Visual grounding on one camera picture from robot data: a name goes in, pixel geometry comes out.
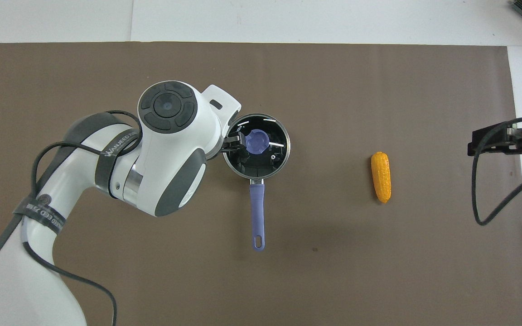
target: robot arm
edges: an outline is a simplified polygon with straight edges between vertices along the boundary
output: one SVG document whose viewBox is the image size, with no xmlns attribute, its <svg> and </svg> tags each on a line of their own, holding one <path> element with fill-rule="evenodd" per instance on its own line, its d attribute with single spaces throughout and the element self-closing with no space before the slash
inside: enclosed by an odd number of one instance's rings
<svg viewBox="0 0 522 326">
<path fill-rule="evenodd" d="M 64 140 L 99 154 L 61 147 L 31 196 L 49 209 L 28 202 L 18 207 L 41 213 L 44 223 L 16 213 L 0 237 L 0 325 L 85 325 L 78 302 L 60 276 L 35 262 L 23 242 L 29 241 L 38 256 L 53 264 L 57 234 L 46 223 L 61 229 L 60 217 L 67 217 L 90 187 L 153 216 L 182 208 L 199 186 L 207 159 L 219 153 L 240 109 L 214 85 L 199 93 L 178 81 L 156 83 L 138 102 L 140 144 L 125 155 L 118 153 L 139 140 L 139 130 L 109 113 L 75 122 Z"/>
</svg>

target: brown table surface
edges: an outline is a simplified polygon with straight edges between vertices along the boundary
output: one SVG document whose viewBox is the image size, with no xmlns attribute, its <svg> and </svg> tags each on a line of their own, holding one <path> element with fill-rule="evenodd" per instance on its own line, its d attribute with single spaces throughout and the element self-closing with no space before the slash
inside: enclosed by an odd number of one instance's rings
<svg viewBox="0 0 522 326">
<path fill-rule="evenodd" d="M 54 259 L 113 291 L 119 325 L 522 324 L 522 195 L 478 226 L 466 156 L 472 130 L 514 117 L 504 47 L 0 44 L 0 232 L 43 147 L 82 116 L 135 112 L 161 80 L 214 83 L 241 114 L 273 115 L 291 156 L 266 180 L 263 252 L 248 180 L 222 158 L 168 217 L 84 192 Z M 390 157 L 385 205 L 377 151 Z M 485 157 L 483 214 L 520 181 L 517 157 Z M 66 283 L 88 324 L 110 322 L 103 293 Z"/>
</svg>

